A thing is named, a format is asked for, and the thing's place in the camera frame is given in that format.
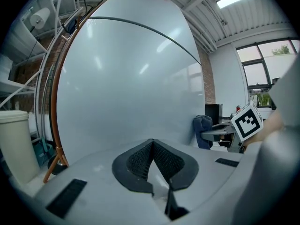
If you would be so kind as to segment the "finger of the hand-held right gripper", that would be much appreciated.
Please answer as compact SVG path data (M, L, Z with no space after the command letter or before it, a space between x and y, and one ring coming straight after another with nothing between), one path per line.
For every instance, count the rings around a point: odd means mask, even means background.
M222 140L222 137L225 135L232 135L234 134L235 131L234 130L229 130L229 129L220 129L220 130L211 130L211 131L207 131L207 132L202 132L201 133L201 137L204 140L207 141L212 141L212 142L219 142Z
M212 129L225 129L226 127L230 127L231 125L232 125L231 122L220 123L220 124L216 124L216 125L212 126Z

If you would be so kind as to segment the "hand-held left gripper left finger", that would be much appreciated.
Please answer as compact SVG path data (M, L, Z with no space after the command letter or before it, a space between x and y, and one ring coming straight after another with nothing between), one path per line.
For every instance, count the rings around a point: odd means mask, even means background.
M87 184L63 219L64 225L165 225L170 219L151 194L133 192L121 185L112 172L114 159L143 140L98 151L76 161L52 178L35 195L47 207L73 180Z

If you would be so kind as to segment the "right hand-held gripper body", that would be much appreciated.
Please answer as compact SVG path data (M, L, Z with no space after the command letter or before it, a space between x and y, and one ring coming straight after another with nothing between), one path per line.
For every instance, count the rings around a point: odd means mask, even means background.
M239 139L238 146L263 129L263 118L253 101L249 101L243 108L239 109L231 118L231 124L235 129L234 138Z

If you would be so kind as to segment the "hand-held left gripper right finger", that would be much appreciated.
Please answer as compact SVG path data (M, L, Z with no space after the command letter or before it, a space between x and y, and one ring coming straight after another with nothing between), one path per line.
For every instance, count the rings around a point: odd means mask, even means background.
M192 184L183 190L174 192L177 204L190 212L196 211L217 192L235 170L234 167L216 162L219 158L239 162L242 154L219 150L205 150L183 145L165 139L163 143L192 156L199 165L199 171Z

